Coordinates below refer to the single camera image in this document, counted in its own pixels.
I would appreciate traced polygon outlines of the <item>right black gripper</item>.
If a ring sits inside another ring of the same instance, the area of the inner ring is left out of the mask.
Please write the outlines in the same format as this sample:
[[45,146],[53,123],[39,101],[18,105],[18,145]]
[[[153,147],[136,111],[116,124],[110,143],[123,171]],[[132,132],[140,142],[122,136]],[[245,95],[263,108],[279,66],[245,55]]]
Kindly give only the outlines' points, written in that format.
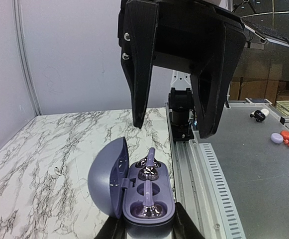
[[124,0],[118,21],[121,65],[141,128],[153,66],[191,73],[200,138],[217,132],[245,45],[241,19],[203,0]]

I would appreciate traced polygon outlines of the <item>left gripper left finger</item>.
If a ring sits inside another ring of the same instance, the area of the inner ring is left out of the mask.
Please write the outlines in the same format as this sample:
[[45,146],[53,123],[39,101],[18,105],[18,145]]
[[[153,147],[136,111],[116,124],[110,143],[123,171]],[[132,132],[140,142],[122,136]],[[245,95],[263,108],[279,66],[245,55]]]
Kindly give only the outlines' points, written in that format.
[[125,239],[126,229],[123,218],[108,217],[95,239]]

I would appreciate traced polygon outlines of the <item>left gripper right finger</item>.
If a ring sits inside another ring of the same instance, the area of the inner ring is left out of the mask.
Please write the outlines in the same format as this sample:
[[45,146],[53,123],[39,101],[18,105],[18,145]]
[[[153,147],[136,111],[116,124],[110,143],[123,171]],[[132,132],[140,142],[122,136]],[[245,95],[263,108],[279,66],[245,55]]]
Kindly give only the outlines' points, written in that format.
[[205,239],[189,217],[182,204],[176,202],[175,206],[173,237],[175,239]]

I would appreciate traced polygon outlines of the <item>purple earbud charging case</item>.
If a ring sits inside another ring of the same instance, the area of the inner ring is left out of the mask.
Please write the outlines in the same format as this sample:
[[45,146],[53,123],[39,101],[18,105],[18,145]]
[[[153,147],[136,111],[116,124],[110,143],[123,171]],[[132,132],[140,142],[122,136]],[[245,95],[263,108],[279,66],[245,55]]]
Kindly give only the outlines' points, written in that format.
[[137,162],[130,164],[125,137],[111,141],[98,153],[89,169],[90,196],[108,217],[124,219],[126,237],[164,239],[171,234],[176,208],[168,169],[161,162],[162,166],[157,169],[159,179],[151,181],[153,200],[165,207],[166,214],[157,219],[141,219],[131,214],[133,207],[141,205],[144,199],[145,181],[138,179],[141,168],[135,167]]

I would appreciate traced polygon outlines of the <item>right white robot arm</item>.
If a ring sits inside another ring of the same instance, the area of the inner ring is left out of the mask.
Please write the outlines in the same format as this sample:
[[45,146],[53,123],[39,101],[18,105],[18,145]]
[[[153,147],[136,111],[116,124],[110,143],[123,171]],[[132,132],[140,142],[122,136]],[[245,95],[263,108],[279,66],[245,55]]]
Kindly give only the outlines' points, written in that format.
[[118,18],[121,66],[131,94],[133,124],[144,122],[154,66],[190,75],[190,86],[169,93],[174,141],[218,129],[244,49],[245,26],[229,10],[203,0],[123,0]]

